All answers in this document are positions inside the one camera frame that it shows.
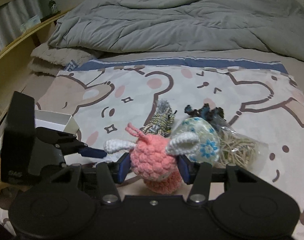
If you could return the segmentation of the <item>yellow wooden bedside shelf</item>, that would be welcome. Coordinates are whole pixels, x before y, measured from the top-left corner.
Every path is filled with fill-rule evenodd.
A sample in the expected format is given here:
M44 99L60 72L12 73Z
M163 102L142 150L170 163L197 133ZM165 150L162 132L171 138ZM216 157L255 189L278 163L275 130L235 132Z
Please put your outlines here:
M61 12L37 24L0 51L0 116L6 111L13 92L21 92L30 78L27 65L32 51L47 42L57 20L65 14Z

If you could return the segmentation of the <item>dark blue brown scrunchie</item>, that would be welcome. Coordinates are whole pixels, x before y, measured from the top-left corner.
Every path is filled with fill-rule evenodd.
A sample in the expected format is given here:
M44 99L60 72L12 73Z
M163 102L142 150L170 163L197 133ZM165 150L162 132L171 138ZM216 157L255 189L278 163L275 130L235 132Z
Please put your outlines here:
M200 117L210 124L214 124L217 121L225 121L224 110L221 107L211 109L208 103L204 103L200 109L192 109L191 105L187 105L184 112L191 118Z

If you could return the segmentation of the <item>cartoon bear print cloth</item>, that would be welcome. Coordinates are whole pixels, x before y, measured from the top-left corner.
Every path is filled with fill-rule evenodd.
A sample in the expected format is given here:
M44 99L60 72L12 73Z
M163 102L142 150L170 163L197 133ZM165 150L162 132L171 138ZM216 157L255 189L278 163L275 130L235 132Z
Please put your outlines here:
M58 73L36 109L72 116L80 139L102 148L108 139L130 140L128 123L141 128L158 101L187 118L187 105L221 107L227 123L265 149L255 174L292 196L301 211L294 231L304 239L304 94L278 62L223 59L93 60Z

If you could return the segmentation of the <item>grey quilted duvet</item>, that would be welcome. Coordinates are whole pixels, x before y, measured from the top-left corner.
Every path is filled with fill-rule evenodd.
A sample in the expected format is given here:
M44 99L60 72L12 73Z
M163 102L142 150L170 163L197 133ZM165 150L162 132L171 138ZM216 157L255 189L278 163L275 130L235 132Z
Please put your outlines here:
M57 22L54 48L108 53L255 49L304 61L296 0L85 0Z

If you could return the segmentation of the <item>blue floral fabric pouch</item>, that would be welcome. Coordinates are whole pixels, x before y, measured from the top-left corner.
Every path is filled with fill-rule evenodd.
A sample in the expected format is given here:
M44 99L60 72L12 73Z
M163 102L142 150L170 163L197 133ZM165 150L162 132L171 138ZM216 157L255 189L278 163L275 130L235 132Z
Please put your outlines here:
M211 165L218 160L220 139L216 130L201 117L187 118L171 133L171 138L183 132L193 132L200 140L199 149L195 153L186 154L191 162L207 162Z

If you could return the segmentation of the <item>green glass bottle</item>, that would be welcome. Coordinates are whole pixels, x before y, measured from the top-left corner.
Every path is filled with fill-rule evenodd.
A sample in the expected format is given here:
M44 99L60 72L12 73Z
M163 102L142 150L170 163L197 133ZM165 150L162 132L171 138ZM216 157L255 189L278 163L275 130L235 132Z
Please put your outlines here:
M50 9L51 14L57 14L59 12L57 4L54 0L48 0L48 6Z

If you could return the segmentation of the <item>tissue pack on shelf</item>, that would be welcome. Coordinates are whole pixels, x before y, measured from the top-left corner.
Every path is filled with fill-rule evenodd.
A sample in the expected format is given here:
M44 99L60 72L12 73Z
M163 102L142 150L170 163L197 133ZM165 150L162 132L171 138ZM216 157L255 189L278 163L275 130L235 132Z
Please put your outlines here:
M40 18L38 15L35 15L20 26L20 32L23 34L39 23L41 23Z

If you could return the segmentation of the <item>plastic bag of beige cords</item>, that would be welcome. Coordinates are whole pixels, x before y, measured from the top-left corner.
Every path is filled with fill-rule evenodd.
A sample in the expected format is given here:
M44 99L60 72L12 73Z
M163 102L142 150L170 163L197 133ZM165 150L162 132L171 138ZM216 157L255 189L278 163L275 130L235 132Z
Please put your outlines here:
M263 143L235 132L226 126L218 128L219 153L217 167L224 168L234 164L242 168L251 168L254 161L260 156Z

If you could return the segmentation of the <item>pink white crochet bunny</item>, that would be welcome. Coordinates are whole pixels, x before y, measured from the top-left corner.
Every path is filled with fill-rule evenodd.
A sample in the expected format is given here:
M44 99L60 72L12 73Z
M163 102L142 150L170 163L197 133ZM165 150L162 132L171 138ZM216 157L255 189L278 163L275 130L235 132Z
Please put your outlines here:
M125 130L137 138L135 142L111 139L104 143L108 154L127 151L130 154L131 169L141 177L148 189L159 194L171 194L182 184L176 157L195 153L200 139L194 132L183 132L173 138L159 134L143 133L131 123Z

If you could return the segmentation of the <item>white cardboard box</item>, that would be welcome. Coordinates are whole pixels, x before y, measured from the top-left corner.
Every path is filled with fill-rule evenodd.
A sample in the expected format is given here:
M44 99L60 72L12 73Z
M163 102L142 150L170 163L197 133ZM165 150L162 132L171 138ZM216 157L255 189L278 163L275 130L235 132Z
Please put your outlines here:
M72 133L77 136L79 126L70 114L35 110L35 126L46 127L57 131Z

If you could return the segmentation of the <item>beige fluffy folded blanket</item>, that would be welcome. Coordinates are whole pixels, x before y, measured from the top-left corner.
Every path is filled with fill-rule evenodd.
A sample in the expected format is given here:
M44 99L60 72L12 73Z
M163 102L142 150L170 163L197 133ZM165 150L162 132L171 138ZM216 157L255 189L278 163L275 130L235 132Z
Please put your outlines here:
M60 70L66 67L72 69L82 66L92 59L98 59L101 51L75 47L75 48L54 48L42 43L31 53L31 61L28 68L34 73L43 73L55 76Z

